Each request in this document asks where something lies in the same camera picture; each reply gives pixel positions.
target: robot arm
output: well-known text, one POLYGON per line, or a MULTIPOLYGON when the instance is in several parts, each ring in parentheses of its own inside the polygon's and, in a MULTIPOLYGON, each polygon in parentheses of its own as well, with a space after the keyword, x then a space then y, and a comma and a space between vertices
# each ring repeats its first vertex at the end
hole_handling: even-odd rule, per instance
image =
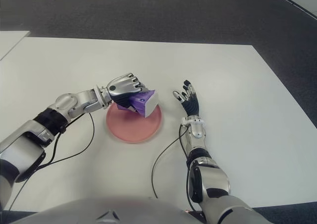
POLYGON ((106 109, 111 101, 129 108, 129 98, 147 91, 132 73, 78 94, 63 94, 56 102, 0 142, 0 211, 7 204, 13 184, 26 180, 45 158, 44 147, 63 133, 73 118, 106 109))
POLYGON ((187 117, 182 119, 186 131, 186 156, 189 169, 189 196, 198 203, 208 224, 269 224, 239 198, 230 196, 230 183, 225 172, 211 158, 205 146, 204 121, 199 117, 196 92, 189 81, 186 93, 173 95, 182 104, 187 117))

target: wire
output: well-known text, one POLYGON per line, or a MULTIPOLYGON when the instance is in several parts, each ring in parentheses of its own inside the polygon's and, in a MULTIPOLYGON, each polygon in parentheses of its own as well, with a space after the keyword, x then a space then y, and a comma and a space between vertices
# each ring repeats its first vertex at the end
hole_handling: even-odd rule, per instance
POLYGON ((187 177, 186 177, 186 196, 187 196, 187 201, 189 203, 189 206, 191 207, 191 209, 194 212, 196 212, 196 209, 193 207, 193 204, 192 204, 192 202, 190 201, 190 198, 189 198, 188 184, 189 184, 189 168, 187 169, 187 177))
MULTIPOLYGON (((79 117, 77 117, 77 118, 76 118, 75 120, 73 120, 71 123, 69 123, 66 127, 69 127, 71 124, 73 124, 73 123, 74 123, 75 121, 77 121, 79 118, 81 118, 83 115, 84 115, 84 114, 81 114, 79 117)), ((59 138, 60 138, 60 136, 61 136, 61 134, 62 134, 62 133, 60 133, 60 134, 58 135, 58 137, 56 138, 55 145, 54 145, 54 151, 53 151, 53 155, 52 155, 51 160, 50 160, 48 163, 39 166, 39 167, 25 180, 24 184, 22 185, 22 187, 20 188, 19 192, 16 194, 14 200, 12 201, 12 203, 11 203, 11 205, 10 205, 10 208, 9 208, 9 210, 8 210, 6 216, 5 216, 4 223, 6 222, 8 216, 9 216, 9 213, 10 213, 10 211, 11 211, 11 209, 12 209, 13 204, 15 203, 15 200, 18 198, 19 194, 21 193, 21 191, 22 191, 22 189, 24 188, 24 186, 26 185, 26 183, 30 180, 30 178, 31 178, 37 171, 39 171, 39 170, 42 169, 42 168, 48 167, 48 166, 50 166, 50 165, 52 165, 52 164, 55 164, 55 163, 57 163, 57 162, 61 162, 61 161, 70 159, 70 158, 72 158, 72 157, 75 157, 75 156, 77 156, 77 155, 83 153, 84 151, 86 151, 86 150, 88 149, 88 147, 91 145, 91 143, 92 143, 92 141, 93 141, 93 139, 94 139, 94 136, 95 136, 95 123, 94 123, 93 117, 91 116, 90 113, 89 113, 89 116, 90 116, 91 122, 92 122, 92 124, 93 124, 93 135, 92 135, 92 137, 91 137, 90 142, 89 142, 88 145, 86 146, 86 148, 85 148, 84 150, 82 150, 81 152, 75 154, 75 155, 72 155, 72 156, 66 157, 66 158, 64 158, 64 159, 61 159, 61 160, 52 162, 53 159, 54 159, 54 157, 55 157, 55 152, 56 152, 56 147, 57 147, 57 144, 58 144, 58 140, 59 140, 59 138)))
MULTIPOLYGON (((179 131, 178 131, 179 142, 180 142, 180 145, 181 145, 181 147, 182 147, 182 149, 183 149, 183 152, 184 152, 186 158, 188 158, 188 156, 187 156, 187 154, 186 154, 186 152, 185 152, 185 148, 184 148, 184 146, 183 146, 183 142, 182 142, 181 136, 180 136, 180 130, 181 130, 181 127, 179 127, 179 131)), ((189 167, 187 168, 187 176, 186 176, 186 197, 187 197, 187 201, 188 201, 188 203, 189 203, 189 206, 191 207, 191 209, 192 209, 194 212, 196 212, 196 210, 195 210, 195 208, 193 207, 193 204, 192 204, 192 202, 190 201, 190 198, 189 198, 188 185, 189 185, 189 167)))
POLYGON ((186 131, 184 131, 184 133, 182 135, 179 135, 178 138, 176 138, 172 143, 170 143, 160 154, 159 156, 157 157, 157 159, 155 160, 154 162, 154 165, 152 166, 152 174, 151 174, 151 183, 152 183, 152 190, 154 192, 154 195, 156 198, 158 198, 157 196, 157 193, 155 192, 155 188, 154 188, 154 183, 153 183, 153 177, 154 177, 154 168, 155 168, 155 165, 157 164, 159 158, 161 157, 161 155, 171 146, 173 145, 177 140, 179 140, 180 137, 182 137, 183 135, 185 135, 185 133, 187 132, 188 128, 186 129, 186 131))
MULTIPOLYGON (((81 114, 80 116, 78 116, 77 118, 75 118, 72 122, 70 122, 69 124, 67 124, 67 125, 65 126, 65 128, 69 127, 71 124, 73 124, 73 123, 74 123, 75 121, 77 121, 79 118, 81 118, 83 115, 84 115, 84 113, 81 114)), ((58 134, 56 140, 55 140, 54 149, 53 149, 53 154, 52 154, 52 157, 51 157, 50 161, 47 162, 46 164, 43 164, 43 165, 39 166, 39 167, 37 168, 37 170, 40 170, 40 169, 42 169, 42 168, 45 168, 45 167, 47 167, 49 164, 51 164, 51 163, 53 162, 53 160, 54 160, 54 158, 55 158, 55 154, 56 154, 56 149, 57 149, 58 140, 59 140, 59 138, 60 138, 61 135, 62 135, 62 133, 60 132, 60 133, 58 134)))
POLYGON ((182 125, 180 125, 179 126, 179 130, 178 130, 178 139, 179 139, 179 142, 180 142, 180 146, 182 147, 182 150, 183 150, 183 152, 184 152, 184 155, 185 155, 185 157, 186 157, 186 159, 188 158, 188 156, 187 156, 187 154, 186 154, 186 151, 185 151, 185 148, 184 148, 184 146, 183 146, 183 142, 182 142, 182 139, 181 139, 181 135, 180 135, 180 131, 181 131, 181 129, 182 129, 182 125))
POLYGON ((23 184, 22 187, 20 188, 19 192, 16 194, 14 200, 12 201, 12 203, 11 203, 11 205, 10 205, 10 207, 9 207, 9 210, 7 211, 7 213, 6 213, 6 215, 5 215, 5 218, 4 218, 4 220, 3 220, 3 223, 4 223, 4 224, 6 223, 6 220, 8 219, 9 213, 10 213, 10 211, 11 211, 11 209, 12 209, 12 206, 13 206, 15 200, 18 198, 18 196, 19 196, 19 194, 21 193, 22 189, 24 188, 24 186, 26 185, 26 183, 30 180, 30 178, 32 177, 33 174, 31 174, 30 177, 27 178, 27 180, 24 182, 24 184, 23 184))
POLYGON ((90 116, 91 122, 92 122, 92 124, 93 124, 93 135, 91 136, 91 140, 90 140, 90 142, 88 143, 88 145, 87 145, 81 152, 78 152, 78 153, 75 154, 75 155, 72 155, 72 156, 69 156, 69 157, 60 159, 60 160, 58 160, 58 161, 54 161, 54 162, 52 162, 52 163, 49 164, 50 166, 53 165, 53 164, 56 164, 56 163, 58 163, 58 162, 68 160, 68 159, 70 159, 70 158, 72 158, 72 157, 75 157, 75 156, 77 156, 77 155, 80 155, 81 153, 83 153, 84 151, 86 151, 86 150, 88 149, 88 147, 91 145, 91 143, 92 143, 92 141, 93 141, 93 139, 94 139, 94 136, 95 136, 95 123, 94 123, 93 117, 91 116, 90 113, 89 113, 89 116, 90 116))
POLYGON ((61 135, 62 135, 62 133, 58 134, 58 136, 57 136, 57 138, 56 138, 56 140, 55 140, 53 155, 52 155, 52 158, 50 159, 50 161, 47 162, 46 164, 40 165, 36 170, 40 170, 40 169, 42 169, 42 168, 45 168, 46 166, 49 166, 50 163, 52 163, 52 161, 53 161, 54 158, 55 158, 58 140, 59 140, 59 138, 60 138, 61 135))

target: robot finger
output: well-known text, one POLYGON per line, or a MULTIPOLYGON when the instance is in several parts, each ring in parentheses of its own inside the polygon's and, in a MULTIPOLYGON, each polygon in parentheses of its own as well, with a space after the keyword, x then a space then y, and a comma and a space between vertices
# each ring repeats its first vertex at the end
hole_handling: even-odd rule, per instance
POLYGON ((186 101, 186 98, 182 94, 180 94, 178 91, 173 91, 173 95, 180 103, 183 103, 186 101))

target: white tabletop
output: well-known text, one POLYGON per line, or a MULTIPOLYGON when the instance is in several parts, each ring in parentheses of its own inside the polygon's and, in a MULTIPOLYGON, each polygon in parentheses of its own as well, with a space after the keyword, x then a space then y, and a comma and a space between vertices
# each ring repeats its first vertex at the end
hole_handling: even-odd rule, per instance
MULTIPOLYGON (((91 196, 153 197, 152 164, 177 137, 185 115, 171 92, 185 79, 198 93, 207 147, 229 176, 232 195, 251 207, 317 200, 317 130, 252 46, 24 38, 0 66, 0 139, 59 95, 106 85, 130 71, 158 91, 160 131, 142 144, 126 144, 109 134, 106 111, 94 112, 91 147, 35 174, 14 210, 41 211, 91 196)), ((56 158, 83 149, 91 133, 86 115, 61 137, 56 158)), ((178 143, 157 165, 158 196, 188 209, 185 180, 178 143)))
POLYGON ((0 60, 28 34, 29 31, 0 31, 0 60))

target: pink dish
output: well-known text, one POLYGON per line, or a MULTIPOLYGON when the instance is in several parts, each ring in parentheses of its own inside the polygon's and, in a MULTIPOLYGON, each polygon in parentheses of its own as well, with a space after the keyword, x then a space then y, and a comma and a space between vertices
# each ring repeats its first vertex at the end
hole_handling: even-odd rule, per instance
POLYGON ((119 110, 113 103, 106 115, 106 123, 111 133, 127 143, 139 143, 148 140, 159 129, 162 113, 157 105, 147 118, 136 112, 119 110))

